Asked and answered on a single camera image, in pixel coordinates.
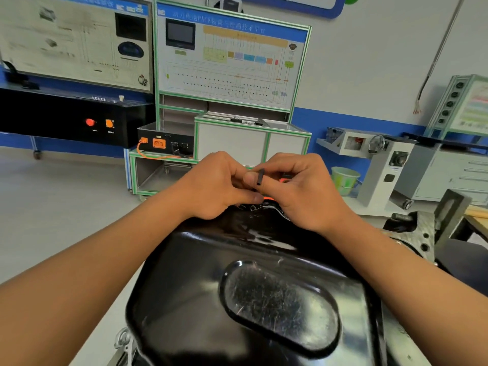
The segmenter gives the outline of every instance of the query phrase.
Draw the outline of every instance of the drawer handle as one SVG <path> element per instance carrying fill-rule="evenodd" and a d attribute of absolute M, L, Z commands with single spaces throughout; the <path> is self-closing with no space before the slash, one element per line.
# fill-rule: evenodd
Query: drawer handle
<path fill-rule="evenodd" d="M 488 165 L 486 162 L 479 162 L 476 160 L 472 160 L 471 162 L 468 162 L 469 164 L 475 164 L 475 165 Z"/>
<path fill-rule="evenodd" d="M 465 172 L 475 172 L 475 173 L 488 173 L 488 171 L 484 171 L 482 169 L 475 169 L 475 168 L 465 168 Z"/>
<path fill-rule="evenodd" d="M 484 182 L 488 182 L 488 179 L 474 178 L 474 177 L 460 177 L 459 179 L 468 179 L 468 180 L 471 180 L 471 181 L 484 181 Z"/>

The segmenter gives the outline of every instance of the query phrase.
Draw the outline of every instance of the white wall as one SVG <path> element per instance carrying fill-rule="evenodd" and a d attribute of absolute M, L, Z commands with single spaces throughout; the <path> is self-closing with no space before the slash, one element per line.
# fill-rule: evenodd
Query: white wall
<path fill-rule="evenodd" d="M 248 14 L 313 26 L 296 106 L 426 124 L 451 75 L 488 75 L 488 0 L 466 0 L 424 89 L 423 113 L 412 114 L 457 2 L 359 0 L 345 5 L 334 20 L 251 3 L 243 8 Z"/>

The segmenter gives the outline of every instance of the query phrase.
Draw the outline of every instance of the blue header banner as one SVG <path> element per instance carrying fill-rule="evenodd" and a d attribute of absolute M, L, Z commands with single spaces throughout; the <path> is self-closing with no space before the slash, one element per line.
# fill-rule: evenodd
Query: blue header banner
<path fill-rule="evenodd" d="M 131 12 L 134 14 L 148 16 L 149 6 L 144 4 L 137 4 L 136 2 L 124 0 L 65 0 L 77 2 L 80 4 L 100 6 L 102 8 Z"/>
<path fill-rule="evenodd" d="M 242 19 L 239 17 L 231 17 L 209 11 L 167 5 L 160 2 L 158 2 L 158 16 L 183 20 L 185 22 L 227 28 L 241 32 L 249 32 L 256 35 L 277 37 L 295 42 L 305 42 L 307 39 L 306 30 L 284 27 L 255 20 Z"/>

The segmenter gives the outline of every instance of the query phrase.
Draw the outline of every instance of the forearm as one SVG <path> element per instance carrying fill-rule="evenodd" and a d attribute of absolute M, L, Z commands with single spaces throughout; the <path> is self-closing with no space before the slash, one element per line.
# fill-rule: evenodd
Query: forearm
<path fill-rule="evenodd" d="M 69 364 L 151 251 L 187 217 L 177 198 L 160 193 L 0 285 L 3 363 Z M 173 208 L 162 210 L 164 203 Z"/>
<path fill-rule="evenodd" d="M 433 365 L 488 360 L 488 298 L 351 213 L 323 235 L 370 283 Z"/>

